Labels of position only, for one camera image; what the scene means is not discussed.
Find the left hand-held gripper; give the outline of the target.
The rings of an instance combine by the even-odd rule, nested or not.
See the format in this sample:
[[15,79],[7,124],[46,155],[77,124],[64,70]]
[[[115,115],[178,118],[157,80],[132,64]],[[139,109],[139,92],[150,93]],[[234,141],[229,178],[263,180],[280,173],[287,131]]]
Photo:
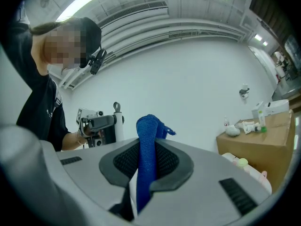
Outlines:
[[[116,142],[115,126],[117,122],[115,115],[103,116],[103,111],[88,110],[79,108],[76,117],[76,124],[79,126],[79,133],[82,137],[87,139],[89,148],[97,147]],[[100,138],[97,134],[93,137],[86,137],[84,134],[84,127],[89,126],[90,129],[101,129]]]

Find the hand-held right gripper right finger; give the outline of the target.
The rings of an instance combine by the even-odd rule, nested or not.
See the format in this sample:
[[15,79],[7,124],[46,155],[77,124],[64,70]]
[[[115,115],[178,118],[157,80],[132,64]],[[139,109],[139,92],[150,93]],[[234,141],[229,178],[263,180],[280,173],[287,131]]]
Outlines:
[[161,145],[185,152],[193,161],[190,178],[169,192],[155,192],[138,215],[140,226],[222,226],[241,218],[241,214],[220,184],[232,178],[260,205],[267,190],[253,177],[224,157],[171,140],[158,139]]

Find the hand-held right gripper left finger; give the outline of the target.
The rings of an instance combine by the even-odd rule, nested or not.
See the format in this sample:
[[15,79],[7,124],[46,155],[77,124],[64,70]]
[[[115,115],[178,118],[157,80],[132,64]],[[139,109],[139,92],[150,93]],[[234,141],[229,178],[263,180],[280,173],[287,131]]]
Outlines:
[[123,216],[112,212],[121,204],[126,188],[110,183],[100,170],[100,162],[110,152],[135,145],[137,138],[97,148],[55,152],[49,142],[42,141],[44,164],[54,185],[51,199],[58,216],[53,223],[126,223]]

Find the person's left hand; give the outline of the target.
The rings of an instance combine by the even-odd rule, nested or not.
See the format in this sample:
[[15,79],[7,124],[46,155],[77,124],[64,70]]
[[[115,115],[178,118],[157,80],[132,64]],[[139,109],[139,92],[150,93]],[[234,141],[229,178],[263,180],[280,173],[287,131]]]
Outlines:
[[96,134],[101,138],[102,137],[102,133],[101,131],[98,131],[97,133],[95,131],[92,131],[89,126],[85,126],[84,127],[84,134],[86,137],[93,137]]

